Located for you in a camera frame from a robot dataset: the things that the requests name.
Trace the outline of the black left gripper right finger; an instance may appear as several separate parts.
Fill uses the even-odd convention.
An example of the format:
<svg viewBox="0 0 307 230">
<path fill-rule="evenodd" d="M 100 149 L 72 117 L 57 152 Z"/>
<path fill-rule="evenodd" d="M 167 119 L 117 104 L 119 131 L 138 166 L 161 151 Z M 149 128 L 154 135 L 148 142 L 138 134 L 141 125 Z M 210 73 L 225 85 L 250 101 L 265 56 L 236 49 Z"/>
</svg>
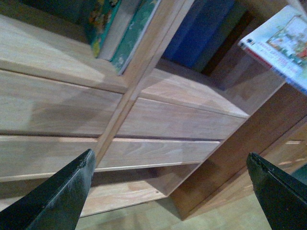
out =
<svg viewBox="0 0 307 230">
<path fill-rule="evenodd" d="M 307 228 L 307 185 L 260 155 L 249 153 L 253 191 L 273 230 Z"/>
</svg>

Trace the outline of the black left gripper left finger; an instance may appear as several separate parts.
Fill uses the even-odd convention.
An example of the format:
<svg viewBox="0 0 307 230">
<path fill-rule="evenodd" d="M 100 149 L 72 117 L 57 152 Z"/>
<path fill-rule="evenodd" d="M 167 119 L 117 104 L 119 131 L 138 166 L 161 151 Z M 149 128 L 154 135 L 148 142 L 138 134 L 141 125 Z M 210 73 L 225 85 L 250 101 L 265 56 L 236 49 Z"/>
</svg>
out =
<svg viewBox="0 0 307 230">
<path fill-rule="evenodd" d="M 95 169 L 88 149 L 0 213 L 2 230 L 73 230 L 87 199 Z"/>
</svg>

